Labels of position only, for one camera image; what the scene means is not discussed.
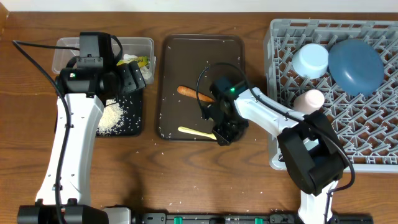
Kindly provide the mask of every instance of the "wooden table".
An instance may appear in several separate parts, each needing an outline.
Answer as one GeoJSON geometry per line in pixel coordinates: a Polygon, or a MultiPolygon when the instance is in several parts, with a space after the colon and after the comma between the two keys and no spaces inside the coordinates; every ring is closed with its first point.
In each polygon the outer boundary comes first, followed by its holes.
{"type": "MultiPolygon", "coordinates": [[[[0,222],[15,223],[19,205],[33,205],[49,163],[57,114],[53,88],[11,40],[55,45],[82,30],[150,37],[160,62],[162,42],[170,34],[234,34],[244,41],[250,79],[266,86],[262,40],[275,18],[398,20],[398,14],[12,12],[0,42],[0,222]]],[[[54,50],[24,48],[51,73],[54,50]]],[[[145,89],[142,134],[95,142],[92,206],[204,214],[297,211],[300,191],[287,172],[269,166],[267,134],[254,123],[230,147],[163,141],[156,135],[158,71],[159,66],[155,83],[145,89]]],[[[347,181],[349,174],[340,184],[347,181]]],[[[370,213],[376,223],[398,222],[397,186],[395,174],[358,174],[352,188],[333,197],[333,210],[370,213]]]]}

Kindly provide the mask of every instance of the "blue bowl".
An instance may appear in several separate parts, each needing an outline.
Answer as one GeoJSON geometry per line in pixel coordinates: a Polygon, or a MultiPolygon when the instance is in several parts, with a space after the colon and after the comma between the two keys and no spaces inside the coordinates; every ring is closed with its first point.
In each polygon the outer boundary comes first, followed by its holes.
{"type": "Polygon", "coordinates": [[[362,40],[344,40],[334,45],[328,63],[331,76],[349,95],[368,96],[384,79],[380,55],[362,40]]]}

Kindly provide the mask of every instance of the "dish rack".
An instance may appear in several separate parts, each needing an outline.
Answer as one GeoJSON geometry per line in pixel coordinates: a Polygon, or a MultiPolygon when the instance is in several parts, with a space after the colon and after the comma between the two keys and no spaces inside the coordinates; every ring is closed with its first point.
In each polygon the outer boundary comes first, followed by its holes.
{"type": "MultiPolygon", "coordinates": [[[[292,108],[302,93],[320,90],[325,96],[321,111],[331,121],[355,171],[398,172],[398,22],[274,19],[263,44],[271,99],[292,108]],[[385,79],[372,95],[348,95],[328,72],[310,80],[293,71],[293,54],[305,44],[321,44],[330,50],[346,39],[371,45],[383,61],[385,79]]],[[[271,167],[286,170],[277,140],[270,134],[268,150],[271,167]]]]}

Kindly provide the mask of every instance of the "clear plastic container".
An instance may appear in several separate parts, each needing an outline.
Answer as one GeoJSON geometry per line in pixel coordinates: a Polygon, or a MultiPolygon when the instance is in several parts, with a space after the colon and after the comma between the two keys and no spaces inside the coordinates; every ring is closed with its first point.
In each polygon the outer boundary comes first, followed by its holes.
{"type": "MultiPolygon", "coordinates": [[[[145,79],[146,84],[153,84],[155,77],[156,57],[154,55],[154,40],[147,37],[118,37],[123,46],[123,55],[146,56],[150,60],[149,71],[152,74],[145,79]]],[[[57,46],[62,47],[79,47],[79,37],[64,37],[58,40],[57,46]]],[[[113,52],[117,54],[120,50],[118,44],[112,40],[113,52]]],[[[60,50],[56,49],[52,62],[52,71],[59,74],[67,65],[68,61],[79,55],[77,50],[60,50]]]]}

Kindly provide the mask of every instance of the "cable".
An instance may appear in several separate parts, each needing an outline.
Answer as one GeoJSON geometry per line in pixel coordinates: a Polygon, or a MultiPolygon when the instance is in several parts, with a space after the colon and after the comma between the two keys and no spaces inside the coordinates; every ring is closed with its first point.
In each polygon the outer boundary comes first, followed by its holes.
{"type": "Polygon", "coordinates": [[[50,45],[43,45],[43,44],[34,44],[29,42],[23,42],[19,40],[13,40],[12,43],[17,43],[18,45],[26,45],[31,47],[41,47],[46,49],[62,49],[62,50],[80,50],[77,47],[61,47],[61,46],[50,46],[50,45]]]}
{"type": "Polygon", "coordinates": [[[255,92],[253,91],[252,85],[251,85],[251,83],[250,83],[250,81],[249,81],[247,75],[246,75],[239,67],[237,67],[237,66],[235,66],[235,65],[233,65],[233,64],[231,64],[231,63],[226,63],[226,62],[214,63],[213,65],[210,65],[209,67],[206,67],[206,68],[201,72],[201,74],[199,75],[198,80],[197,80],[196,95],[197,95],[197,101],[198,101],[199,107],[200,107],[201,112],[202,112],[202,117],[205,118],[205,110],[203,109],[203,107],[202,107],[202,105],[201,105],[201,103],[200,103],[200,100],[199,100],[199,96],[198,96],[198,89],[199,89],[200,79],[201,79],[201,76],[202,76],[206,71],[208,71],[211,67],[218,66],[218,65],[227,65],[227,66],[230,66],[230,67],[233,67],[233,68],[237,69],[237,70],[239,71],[240,75],[242,76],[242,78],[244,79],[244,82],[245,82],[246,85],[248,86],[248,89],[250,90],[251,94],[253,95],[253,97],[254,97],[257,101],[259,101],[260,103],[262,103],[262,104],[265,105],[266,107],[272,109],[273,111],[275,111],[275,112],[277,112],[277,113],[279,113],[279,114],[281,114],[281,115],[284,115],[284,116],[285,116],[286,118],[288,118],[288,119],[291,119],[291,120],[296,121],[296,122],[298,122],[298,123],[300,123],[300,124],[306,125],[307,128],[310,129],[310,130],[312,130],[314,133],[317,133],[317,134],[319,134],[320,136],[323,136],[324,138],[326,138],[328,141],[330,141],[330,142],[338,149],[338,152],[339,152],[340,156],[348,163],[348,167],[349,167],[349,170],[350,170],[350,172],[351,172],[351,180],[350,180],[350,182],[349,182],[348,184],[342,186],[342,187],[338,187],[338,188],[336,188],[336,189],[331,189],[331,190],[329,190],[328,193],[327,193],[328,198],[327,198],[327,200],[326,200],[326,201],[327,201],[327,202],[326,202],[326,210],[325,210],[325,214],[324,214],[324,216],[325,216],[324,222],[327,223],[328,209],[329,209],[330,198],[331,198],[331,196],[332,196],[332,193],[333,193],[333,192],[340,191],[340,190],[345,190],[345,189],[350,188],[350,187],[354,184],[354,181],[355,181],[355,170],[354,170],[354,166],[353,166],[353,164],[351,163],[351,161],[349,160],[348,156],[345,154],[344,149],[343,149],[342,147],[339,146],[339,142],[335,142],[334,140],[332,140],[332,138],[331,138],[327,133],[325,133],[324,131],[322,131],[321,129],[318,129],[318,128],[314,127],[313,125],[308,124],[308,123],[302,121],[301,119],[298,119],[298,118],[296,118],[296,117],[294,117],[294,116],[291,116],[291,115],[289,114],[289,112],[284,113],[284,112],[281,111],[280,109],[278,109],[278,108],[276,108],[276,107],[274,107],[274,106],[268,104],[268,103],[265,102],[264,100],[262,100],[262,99],[260,98],[260,96],[256,95],[255,92]]]}
{"type": "Polygon", "coordinates": [[[58,89],[57,84],[55,84],[55,82],[54,82],[54,80],[52,80],[51,76],[28,53],[26,53],[25,50],[22,49],[19,44],[32,46],[32,47],[44,47],[44,48],[48,48],[48,49],[69,49],[69,50],[79,50],[79,49],[76,47],[57,47],[57,46],[48,46],[48,45],[40,45],[40,44],[31,44],[31,43],[27,43],[27,42],[21,42],[18,40],[13,40],[12,43],[19,50],[19,52],[22,53],[22,55],[24,55],[30,62],[32,62],[32,64],[34,66],[36,66],[37,69],[39,69],[40,72],[43,73],[43,75],[47,78],[47,80],[54,87],[55,91],[57,92],[58,97],[61,99],[63,107],[65,108],[67,123],[65,125],[65,135],[63,137],[60,158],[58,160],[57,173],[55,175],[55,209],[57,211],[58,222],[61,224],[65,224],[65,220],[62,217],[62,211],[61,211],[61,205],[60,205],[60,185],[61,185],[60,184],[60,182],[61,182],[60,176],[61,176],[61,171],[62,171],[63,157],[65,155],[65,150],[67,147],[69,130],[70,130],[69,107],[68,107],[67,102],[65,101],[64,97],[62,96],[61,91],[58,89]]]}

